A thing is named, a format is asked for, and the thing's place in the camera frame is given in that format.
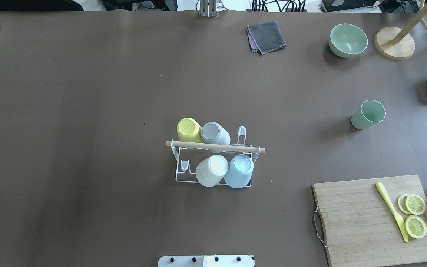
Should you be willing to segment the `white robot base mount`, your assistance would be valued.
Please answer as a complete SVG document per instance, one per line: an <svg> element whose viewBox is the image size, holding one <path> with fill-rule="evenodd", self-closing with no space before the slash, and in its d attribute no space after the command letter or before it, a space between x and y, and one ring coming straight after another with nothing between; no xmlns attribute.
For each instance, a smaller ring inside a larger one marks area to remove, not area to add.
<svg viewBox="0 0 427 267"><path fill-rule="evenodd" d="M251 255L162 256L158 267L254 267Z"/></svg>

